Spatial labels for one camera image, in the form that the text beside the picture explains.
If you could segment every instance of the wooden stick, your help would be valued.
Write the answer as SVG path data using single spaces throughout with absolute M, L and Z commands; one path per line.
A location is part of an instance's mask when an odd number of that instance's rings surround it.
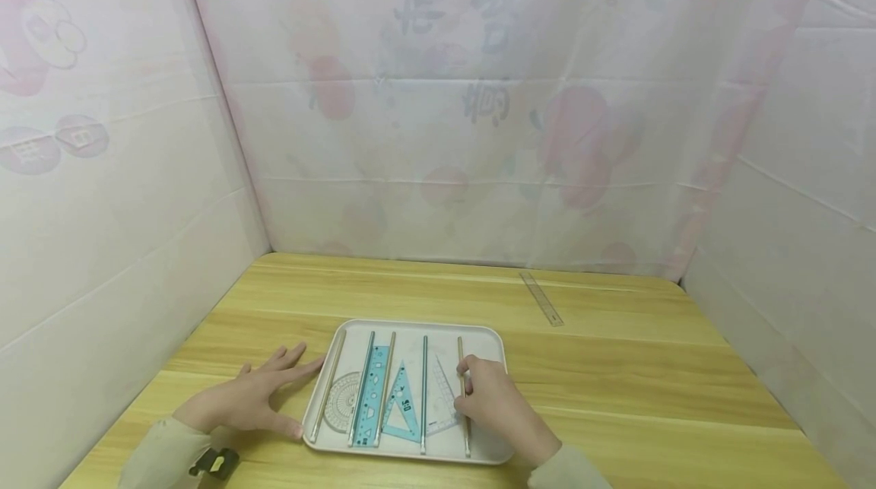
M 335 352 L 335 357 L 331 360 L 331 369 L 328 370 L 328 382 L 326 382 L 325 394 L 322 397 L 322 403 L 319 404 L 319 414 L 316 421 L 313 422 L 313 432 L 310 433 L 310 442 L 316 443 L 316 435 L 319 433 L 319 426 L 322 426 L 322 418 L 326 414 L 326 404 L 329 403 L 329 390 L 335 381 L 335 371 L 338 370 L 338 360 L 341 359 L 341 351 L 344 350 L 344 340 L 347 338 L 347 329 L 341 332 L 341 338 L 338 340 L 338 350 Z
M 426 454 L 426 395 L 428 392 L 428 355 L 429 355 L 429 338 L 428 335 L 423 335 L 423 398 L 421 403 L 421 418 L 420 418 L 420 454 Z
M 462 353 L 462 337 L 456 339 L 456 344 L 459 348 L 459 361 L 465 354 Z M 465 374 L 459 376 L 459 395 L 465 398 Z M 471 459 L 471 419 L 465 418 L 465 456 Z
M 374 447 L 380 445 L 380 434 L 382 432 L 382 416 L 386 409 L 386 390 L 389 388 L 389 375 L 392 369 L 392 351 L 395 350 L 395 332 L 392 332 L 392 337 L 389 340 L 389 357 L 386 358 L 386 375 L 384 377 L 384 392 L 380 397 L 380 413 L 378 414 L 378 431 L 374 437 Z
M 365 354 L 365 364 L 362 366 L 362 376 L 359 377 L 359 392 L 356 392 L 356 403 L 353 404 L 353 420 L 350 425 L 350 436 L 347 437 L 347 447 L 353 446 L 353 437 L 356 436 L 356 423 L 359 421 L 359 404 L 362 403 L 362 395 L 365 392 L 365 380 L 368 379 L 368 366 L 371 363 L 371 351 L 374 349 L 374 332 L 368 339 L 368 353 Z

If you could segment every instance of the wooden table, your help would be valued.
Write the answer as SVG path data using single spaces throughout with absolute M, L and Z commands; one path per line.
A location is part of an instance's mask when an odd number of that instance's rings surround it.
M 62 487 L 115 487 L 152 422 L 186 398 L 280 344 L 307 341 L 309 360 L 358 317 L 496 329 L 521 392 L 617 489 L 845 487 L 682 289 L 651 278 L 531 274 L 564 326 L 548 323 L 515 269 L 266 255 Z M 300 418 L 312 389 L 313 381 L 279 396 L 281 410 Z M 524 488 L 528 477 L 518 459 L 471 467 L 318 453 L 270 433 L 229 438 L 243 460 L 228 489 Z

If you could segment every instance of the left hand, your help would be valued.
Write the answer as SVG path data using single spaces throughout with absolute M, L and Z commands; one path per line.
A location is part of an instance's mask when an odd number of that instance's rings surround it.
M 204 433 L 218 426 L 237 430 L 270 430 L 294 440 L 304 433 L 301 423 L 279 414 L 268 400 L 283 385 L 319 372 L 325 356 L 303 366 L 296 366 L 306 345 L 294 349 L 279 347 L 258 369 L 244 364 L 236 379 L 197 393 L 173 413 L 173 418 Z

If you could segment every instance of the ruler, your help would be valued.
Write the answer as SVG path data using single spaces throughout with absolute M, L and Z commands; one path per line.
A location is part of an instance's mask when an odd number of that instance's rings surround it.
M 389 424 L 392 408 L 396 404 L 398 404 L 398 409 L 405 419 L 405 425 L 407 425 L 405 427 Z M 414 410 L 414 396 L 411 395 L 411 384 L 408 380 L 408 370 L 405 369 L 405 362 L 401 362 L 401 367 L 399 367 L 398 373 L 395 376 L 395 382 L 392 384 L 392 392 L 386 403 L 386 413 L 382 423 L 384 424 L 384 433 L 387 436 L 400 437 L 411 442 L 420 442 L 420 422 L 417 421 L 417 412 Z
M 565 325 L 563 322 L 563 318 L 560 318 L 560 315 L 557 314 L 557 309 L 554 309 L 554 305 L 551 304 L 551 301 L 548 299 L 548 296 L 545 292 L 541 291 L 541 286 L 538 285 L 538 282 L 535 281 L 535 278 L 529 274 L 529 272 L 520 272 L 520 278 L 523 279 L 523 283 L 526 284 L 526 287 L 529 288 L 529 293 L 532 294 L 532 297 L 535 298 L 535 302 L 538 304 L 538 308 L 544 313 L 548 322 L 553 327 L 558 327 L 561 325 Z
M 459 424 L 459 420 L 453 407 L 453 391 L 450 389 L 447 375 L 444 373 L 438 356 L 433 355 L 432 361 L 429 363 L 432 367 L 432 377 L 428 389 L 429 413 L 426 419 L 426 435 L 433 436 L 435 433 L 456 426 Z M 403 427 L 389 424 L 390 414 L 395 407 L 398 407 L 405 419 Z M 417 413 L 414 408 L 414 396 L 411 394 L 411 385 L 408 380 L 408 369 L 405 368 L 404 362 L 398 369 L 395 382 L 392 385 L 392 393 L 386 403 L 382 431 L 388 436 L 400 437 L 415 443 L 419 443 L 422 436 L 420 422 L 417 421 Z
M 374 444 L 388 356 L 388 346 L 375 346 L 371 351 L 365 387 L 359 390 L 362 392 L 359 398 L 359 415 L 353 417 L 357 419 L 356 430 L 353 432 L 353 447 L 371 447 Z
M 429 396 L 429 415 L 426 419 L 426 435 L 432 436 L 433 433 L 443 432 L 450 427 L 459 424 L 459 418 L 456 416 L 456 408 L 453 407 L 454 395 L 450 389 L 450 384 L 447 380 L 447 373 L 444 373 L 444 367 L 438 360 L 438 355 L 432 356 L 432 384 L 429 386 L 432 389 L 438 390 L 439 399 L 432 399 Z

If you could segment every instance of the sleeve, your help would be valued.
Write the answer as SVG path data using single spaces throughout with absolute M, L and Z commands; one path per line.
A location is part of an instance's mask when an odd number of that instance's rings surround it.
M 210 447 L 208 433 L 174 418 L 152 425 L 122 468 L 119 489 L 195 489 L 201 476 L 189 469 Z
M 581 451 L 564 444 L 529 477 L 530 489 L 611 489 L 599 470 Z

